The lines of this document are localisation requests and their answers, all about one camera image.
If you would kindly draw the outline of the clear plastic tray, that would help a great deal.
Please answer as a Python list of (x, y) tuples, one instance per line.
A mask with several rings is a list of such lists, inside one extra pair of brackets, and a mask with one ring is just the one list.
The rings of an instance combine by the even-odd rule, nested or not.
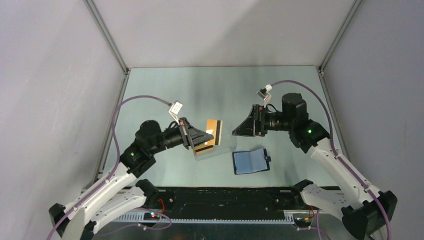
[(201, 155), (195, 155), (194, 159), (196, 161), (206, 160), (209, 158), (213, 158), (216, 156), (232, 153), (237, 148), (237, 140), (236, 137), (231, 133), (226, 133), (221, 136), (220, 145), (214, 145), (214, 150), (208, 153), (204, 153)]

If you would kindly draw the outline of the blue leather card holder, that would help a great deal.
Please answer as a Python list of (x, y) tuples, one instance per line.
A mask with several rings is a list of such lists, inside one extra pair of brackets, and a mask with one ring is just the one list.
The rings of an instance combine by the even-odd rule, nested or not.
[(235, 175), (254, 174), (269, 171), (272, 161), (266, 148), (252, 151), (235, 151), (232, 153), (232, 164)]

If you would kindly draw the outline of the gold card with black stripe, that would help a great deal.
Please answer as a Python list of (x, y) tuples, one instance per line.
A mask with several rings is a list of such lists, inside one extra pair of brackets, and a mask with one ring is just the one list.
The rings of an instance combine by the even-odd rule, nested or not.
[(202, 144), (202, 145), (196, 146), (194, 148), (194, 155), (199, 156), (199, 155), (202, 155), (202, 154), (209, 153), (209, 152), (213, 151), (214, 148), (215, 148), (214, 145), (204, 145), (204, 144)]

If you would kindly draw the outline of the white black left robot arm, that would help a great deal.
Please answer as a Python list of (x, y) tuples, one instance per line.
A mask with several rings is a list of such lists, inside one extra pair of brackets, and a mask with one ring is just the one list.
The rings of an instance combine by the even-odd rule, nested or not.
[(154, 155), (176, 146), (187, 150), (214, 140), (214, 136), (192, 126), (185, 117), (161, 130), (155, 120), (146, 120), (117, 163), (74, 201), (54, 204), (49, 210), (52, 233), (62, 237), (70, 221), (84, 211), (80, 239), (90, 240), (106, 224), (135, 208), (153, 208), (158, 189), (147, 179), (139, 179), (156, 163)]

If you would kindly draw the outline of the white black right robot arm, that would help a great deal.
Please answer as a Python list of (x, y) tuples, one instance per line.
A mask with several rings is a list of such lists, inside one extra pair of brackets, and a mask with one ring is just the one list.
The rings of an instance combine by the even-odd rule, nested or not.
[(310, 180), (302, 180), (292, 187), (290, 201), (295, 208), (304, 209), (309, 205), (327, 212), (341, 220), (357, 240), (364, 240), (387, 226), (398, 202), (396, 195), (370, 183), (336, 149), (330, 133), (309, 118), (307, 103), (301, 94), (287, 93), (281, 101), (281, 111), (269, 111), (267, 106), (254, 104), (249, 116), (232, 135), (264, 137), (269, 131), (288, 132), (293, 145), (317, 161), (341, 190), (338, 195)]

